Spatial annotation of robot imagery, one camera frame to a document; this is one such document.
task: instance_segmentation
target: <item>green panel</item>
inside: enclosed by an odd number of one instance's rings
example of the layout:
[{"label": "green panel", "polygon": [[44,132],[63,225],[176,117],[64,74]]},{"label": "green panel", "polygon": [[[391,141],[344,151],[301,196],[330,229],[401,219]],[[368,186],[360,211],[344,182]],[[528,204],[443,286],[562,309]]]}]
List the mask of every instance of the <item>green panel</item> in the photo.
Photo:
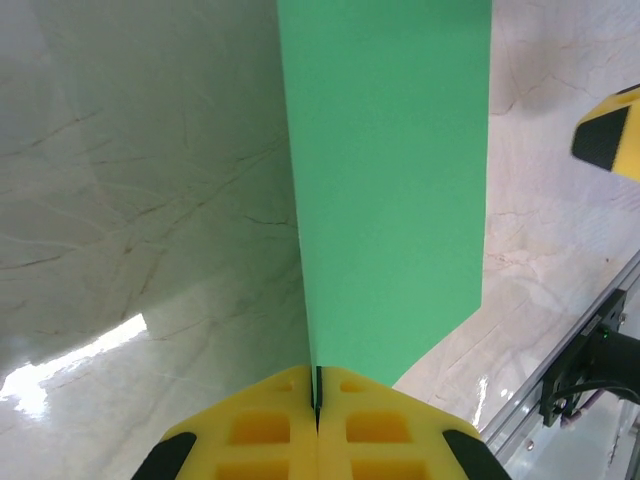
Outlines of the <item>green panel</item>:
[{"label": "green panel", "polygon": [[480,305],[491,4],[279,16],[312,358],[391,384]]}]

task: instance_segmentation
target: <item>black bracket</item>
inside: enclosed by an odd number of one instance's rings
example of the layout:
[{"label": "black bracket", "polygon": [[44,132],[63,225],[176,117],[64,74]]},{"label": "black bracket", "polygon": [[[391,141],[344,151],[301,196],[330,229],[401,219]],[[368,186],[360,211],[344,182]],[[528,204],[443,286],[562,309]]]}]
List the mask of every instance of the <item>black bracket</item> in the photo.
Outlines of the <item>black bracket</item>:
[{"label": "black bracket", "polygon": [[607,390],[640,404],[640,340],[618,332],[626,297],[624,290],[611,292],[544,374],[545,426],[574,414],[587,391]]}]

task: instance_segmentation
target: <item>marble surface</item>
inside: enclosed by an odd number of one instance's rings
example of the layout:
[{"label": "marble surface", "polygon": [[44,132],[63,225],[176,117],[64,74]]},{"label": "marble surface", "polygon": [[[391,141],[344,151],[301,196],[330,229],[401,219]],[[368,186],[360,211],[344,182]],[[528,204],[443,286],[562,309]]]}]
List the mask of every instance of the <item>marble surface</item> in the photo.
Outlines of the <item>marble surface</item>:
[{"label": "marble surface", "polygon": [[580,117],[640,82],[639,15],[494,1],[483,303],[399,389],[485,427],[640,249],[640,184],[569,154]]},{"label": "marble surface", "polygon": [[[640,248],[568,154],[638,10],[494,2],[484,303],[399,389],[486,425]],[[0,478],[129,478],[308,362],[287,144],[273,0],[0,3]]]}]

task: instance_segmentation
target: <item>black cable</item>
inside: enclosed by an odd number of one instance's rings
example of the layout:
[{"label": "black cable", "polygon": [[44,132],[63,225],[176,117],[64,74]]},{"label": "black cable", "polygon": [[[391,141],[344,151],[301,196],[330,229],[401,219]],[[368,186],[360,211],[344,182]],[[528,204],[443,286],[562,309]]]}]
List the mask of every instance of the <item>black cable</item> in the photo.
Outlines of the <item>black cable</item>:
[{"label": "black cable", "polygon": [[633,398],[633,402],[640,405],[640,395],[638,395],[638,392],[630,389],[629,387],[619,382],[610,381],[610,380],[591,380],[588,382],[580,383],[578,385],[574,385],[572,387],[567,387],[563,390],[558,390],[557,392],[549,396],[549,403],[555,403],[558,400],[573,397],[574,395],[577,395],[579,393],[598,390],[600,388],[604,390],[609,390],[613,394],[615,394],[616,391],[627,392],[631,394],[631,397]]}]

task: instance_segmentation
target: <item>black rubber tip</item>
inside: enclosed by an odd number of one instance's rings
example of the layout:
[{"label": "black rubber tip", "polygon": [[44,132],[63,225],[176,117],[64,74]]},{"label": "black rubber tip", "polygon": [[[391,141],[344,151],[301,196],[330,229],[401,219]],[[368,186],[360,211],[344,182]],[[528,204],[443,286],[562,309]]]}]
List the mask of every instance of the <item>black rubber tip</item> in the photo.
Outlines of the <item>black rubber tip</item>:
[{"label": "black rubber tip", "polygon": [[160,442],[153,447],[132,480],[175,480],[196,438],[195,433],[184,432]]},{"label": "black rubber tip", "polygon": [[481,440],[458,430],[447,430],[442,435],[469,480],[511,480]]},{"label": "black rubber tip", "polygon": [[611,171],[628,113],[629,107],[620,108],[578,125],[571,148],[573,156]]}]

